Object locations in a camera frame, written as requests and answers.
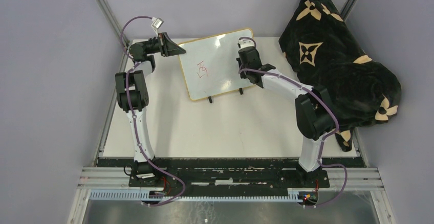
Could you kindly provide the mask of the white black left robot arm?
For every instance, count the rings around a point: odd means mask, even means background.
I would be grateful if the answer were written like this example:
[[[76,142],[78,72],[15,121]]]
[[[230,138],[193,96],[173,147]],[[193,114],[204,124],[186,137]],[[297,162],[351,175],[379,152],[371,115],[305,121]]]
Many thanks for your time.
[[[186,50],[173,42],[166,32],[130,46],[133,66],[115,74],[118,106],[125,112],[133,134],[134,160],[130,164],[130,184],[156,186],[163,172],[155,165],[155,153],[149,138],[147,107],[149,93],[145,78],[155,71],[155,54],[170,57],[185,54]]]

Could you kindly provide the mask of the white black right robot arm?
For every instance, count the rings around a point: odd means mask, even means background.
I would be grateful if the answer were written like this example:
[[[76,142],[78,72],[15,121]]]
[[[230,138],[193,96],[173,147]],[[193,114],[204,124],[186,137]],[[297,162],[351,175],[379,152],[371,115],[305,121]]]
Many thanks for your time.
[[[282,74],[273,65],[262,64],[255,47],[242,47],[238,55],[241,78],[294,100],[296,124],[303,136],[296,181],[303,187],[310,186],[322,167],[325,140],[339,129],[328,90],[303,84]]]

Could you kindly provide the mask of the yellow framed whiteboard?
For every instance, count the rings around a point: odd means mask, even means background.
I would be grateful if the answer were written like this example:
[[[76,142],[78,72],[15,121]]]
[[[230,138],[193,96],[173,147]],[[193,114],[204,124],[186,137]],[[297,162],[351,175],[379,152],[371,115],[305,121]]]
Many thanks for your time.
[[[192,101],[238,91],[252,84],[240,77],[238,40],[253,38],[250,28],[185,41],[179,55],[187,91]]]

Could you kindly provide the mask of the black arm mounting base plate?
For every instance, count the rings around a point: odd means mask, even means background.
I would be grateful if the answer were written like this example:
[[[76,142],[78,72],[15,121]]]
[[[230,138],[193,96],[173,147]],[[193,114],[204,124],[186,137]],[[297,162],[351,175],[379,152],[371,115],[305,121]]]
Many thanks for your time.
[[[287,195],[289,189],[330,187],[324,169],[305,173],[296,159],[289,158],[159,158],[154,164],[170,175],[132,159],[99,159],[96,165],[121,169],[130,187],[158,187],[168,196],[274,197]]]

